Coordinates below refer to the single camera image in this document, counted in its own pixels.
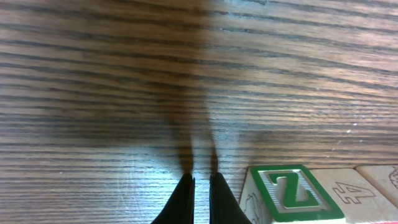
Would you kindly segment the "white block frog picture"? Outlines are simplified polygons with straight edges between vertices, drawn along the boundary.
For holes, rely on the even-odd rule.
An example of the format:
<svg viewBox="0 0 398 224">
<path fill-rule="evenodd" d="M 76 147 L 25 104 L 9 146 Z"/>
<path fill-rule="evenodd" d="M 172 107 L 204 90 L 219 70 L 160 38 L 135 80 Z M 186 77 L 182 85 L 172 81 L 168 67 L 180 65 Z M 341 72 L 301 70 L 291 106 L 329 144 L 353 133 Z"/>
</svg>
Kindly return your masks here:
<svg viewBox="0 0 398 224">
<path fill-rule="evenodd" d="M 341 208 L 303 165 L 251 166 L 239 200 L 251 223 L 345 223 Z"/>
</svg>

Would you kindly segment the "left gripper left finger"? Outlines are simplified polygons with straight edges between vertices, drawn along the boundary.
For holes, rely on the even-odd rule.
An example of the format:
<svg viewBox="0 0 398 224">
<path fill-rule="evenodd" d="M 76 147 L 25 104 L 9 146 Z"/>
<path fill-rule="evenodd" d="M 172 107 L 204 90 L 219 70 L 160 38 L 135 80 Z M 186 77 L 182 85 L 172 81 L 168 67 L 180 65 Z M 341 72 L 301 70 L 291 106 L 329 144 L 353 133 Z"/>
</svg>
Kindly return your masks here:
<svg viewBox="0 0 398 224">
<path fill-rule="evenodd" d="M 151 224 L 193 224 L 195 178 L 184 174 L 162 211 Z"/>
</svg>

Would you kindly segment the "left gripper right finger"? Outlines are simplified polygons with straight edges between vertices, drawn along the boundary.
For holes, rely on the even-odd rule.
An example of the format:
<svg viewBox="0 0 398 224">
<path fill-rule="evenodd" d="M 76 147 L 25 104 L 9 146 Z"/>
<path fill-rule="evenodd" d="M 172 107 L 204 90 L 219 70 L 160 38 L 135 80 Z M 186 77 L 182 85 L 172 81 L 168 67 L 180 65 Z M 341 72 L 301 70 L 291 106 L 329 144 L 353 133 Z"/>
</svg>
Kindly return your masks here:
<svg viewBox="0 0 398 224">
<path fill-rule="evenodd" d="M 210 224 L 251 224 L 219 172 L 210 176 Z"/>
</svg>

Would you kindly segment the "white block blue side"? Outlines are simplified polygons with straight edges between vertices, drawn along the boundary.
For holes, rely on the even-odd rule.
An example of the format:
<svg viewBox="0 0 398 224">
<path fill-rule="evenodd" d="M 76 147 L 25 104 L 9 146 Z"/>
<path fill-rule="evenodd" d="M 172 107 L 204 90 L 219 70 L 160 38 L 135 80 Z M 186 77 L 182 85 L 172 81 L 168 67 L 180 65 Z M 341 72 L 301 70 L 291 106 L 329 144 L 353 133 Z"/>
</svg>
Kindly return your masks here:
<svg viewBox="0 0 398 224">
<path fill-rule="evenodd" d="M 355 170 L 397 207 L 397 164 L 358 166 Z"/>
</svg>

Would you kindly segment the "white block green edge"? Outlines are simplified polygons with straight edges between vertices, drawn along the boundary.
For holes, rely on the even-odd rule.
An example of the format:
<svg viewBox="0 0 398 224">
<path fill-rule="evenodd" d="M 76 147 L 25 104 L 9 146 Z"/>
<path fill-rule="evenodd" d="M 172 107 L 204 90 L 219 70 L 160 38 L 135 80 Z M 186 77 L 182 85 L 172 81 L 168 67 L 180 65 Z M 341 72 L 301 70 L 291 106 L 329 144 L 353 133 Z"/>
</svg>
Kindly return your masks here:
<svg viewBox="0 0 398 224">
<path fill-rule="evenodd" d="M 347 223 L 397 223 L 397 207 L 354 169 L 310 171 L 343 211 Z"/>
</svg>

